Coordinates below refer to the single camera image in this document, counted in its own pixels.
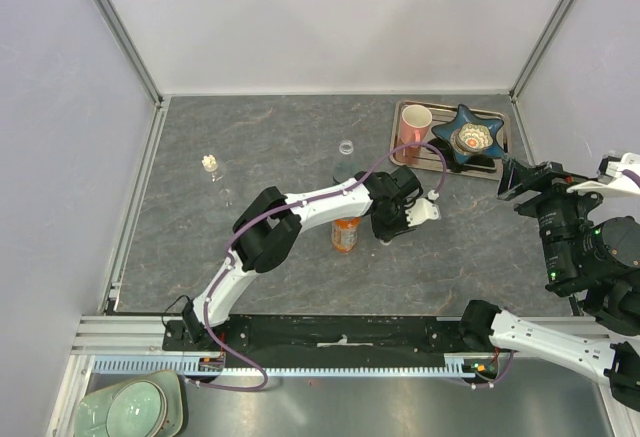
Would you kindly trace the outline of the orange drink bottle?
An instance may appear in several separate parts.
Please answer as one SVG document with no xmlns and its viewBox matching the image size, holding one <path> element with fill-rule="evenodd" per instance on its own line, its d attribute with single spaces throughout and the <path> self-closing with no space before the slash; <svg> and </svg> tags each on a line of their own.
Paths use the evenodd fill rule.
<svg viewBox="0 0 640 437">
<path fill-rule="evenodd" d="M 332 222 L 331 243 L 339 252 L 349 253 L 357 244 L 360 218 L 337 219 Z"/>
</svg>

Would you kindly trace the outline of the clear bottle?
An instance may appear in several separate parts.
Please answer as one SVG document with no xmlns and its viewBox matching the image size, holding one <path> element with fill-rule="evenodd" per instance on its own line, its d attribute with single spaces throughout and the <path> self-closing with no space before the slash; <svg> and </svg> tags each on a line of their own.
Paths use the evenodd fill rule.
<svg viewBox="0 0 640 437">
<path fill-rule="evenodd" d="M 230 178 L 225 166 L 217 163 L 207 169 L 209 173 L 210 196 L 218 207 L 231 207 L 234 200 L 234 192 L 230 187 Z"/>
</svg>

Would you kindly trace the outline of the cream bottle cap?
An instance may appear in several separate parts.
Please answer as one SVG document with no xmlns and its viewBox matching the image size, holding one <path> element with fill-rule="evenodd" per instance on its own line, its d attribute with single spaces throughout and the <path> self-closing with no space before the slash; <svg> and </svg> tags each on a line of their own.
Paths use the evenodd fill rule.
<svg viewBox="0 0 640 437">
<path fill-rule="evenodd" d="M 218 169 L 218 161 L 213 155 L 205 155 L 201 163 L 206 172 L 212 173 Z"/>
</svg>

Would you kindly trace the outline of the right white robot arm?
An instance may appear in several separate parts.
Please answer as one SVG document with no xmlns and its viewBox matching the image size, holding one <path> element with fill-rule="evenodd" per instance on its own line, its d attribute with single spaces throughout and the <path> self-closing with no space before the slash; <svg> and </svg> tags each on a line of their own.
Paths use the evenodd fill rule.
<svg viewBox="0 0 640 437">
<path fill-rule="evenodd" d="M 546 290 L 559 297 L 584 293 L 579 308 L 625 340 L 579 338 L 472 300 L 457 328 L 460 343 L 473 351 L 525 352 L 570 369 L 608 385 L 617 402 L 637 410 L 639 347 L 630 339 L 639 334 L 639 224 L 631 216 L 595 224 L 588 215 L 607 197 L 638 196 L 638 155 L 604 156 L 595 178 L 567 172 L 557 162 L 530 166 L 509 155 L 502 162 L 499 199 L 535 194 L 514 210 L 538 223 Z"/>
</svg>

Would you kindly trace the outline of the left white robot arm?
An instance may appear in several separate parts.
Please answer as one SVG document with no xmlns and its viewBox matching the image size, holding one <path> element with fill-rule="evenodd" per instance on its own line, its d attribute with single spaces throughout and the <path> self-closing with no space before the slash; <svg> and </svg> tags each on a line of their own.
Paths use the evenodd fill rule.
<svg viewBox="0 0 640 437">
<path fill-rule="evenodd" d="M 283 194 L 276 187 L 263 190 L 234 224 L 219 271 L 185 305 L 185 339 L 198 350 L 215 346 L 218 325 L 249 284 L 281 265 L 299 235 L 311 228 L 368 216 L 375 237 L 389 242 L 439 218 L 437 206 L 422 193 L 406 166 L 391 174 L 360 172 L 332 187 L 301 194 Z"/>
</svg>

